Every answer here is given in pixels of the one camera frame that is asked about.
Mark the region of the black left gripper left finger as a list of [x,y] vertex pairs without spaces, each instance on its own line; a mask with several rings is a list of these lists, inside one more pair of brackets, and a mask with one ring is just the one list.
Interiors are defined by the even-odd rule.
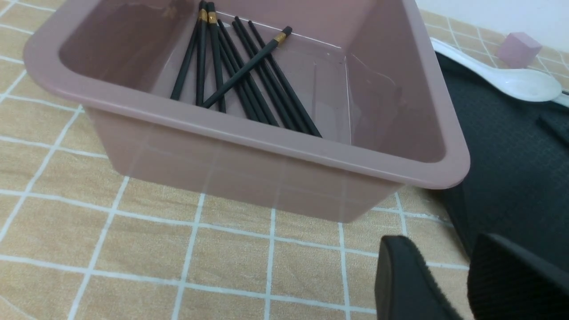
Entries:
[[378,320],[461,320],[405,236],[383,236],[375,280]]

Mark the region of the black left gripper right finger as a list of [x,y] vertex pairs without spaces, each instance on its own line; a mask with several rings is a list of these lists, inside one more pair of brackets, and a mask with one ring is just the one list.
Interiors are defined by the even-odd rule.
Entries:
[[478,236],[468,273],[476,320],[566,320],[568,273],[496,234]]

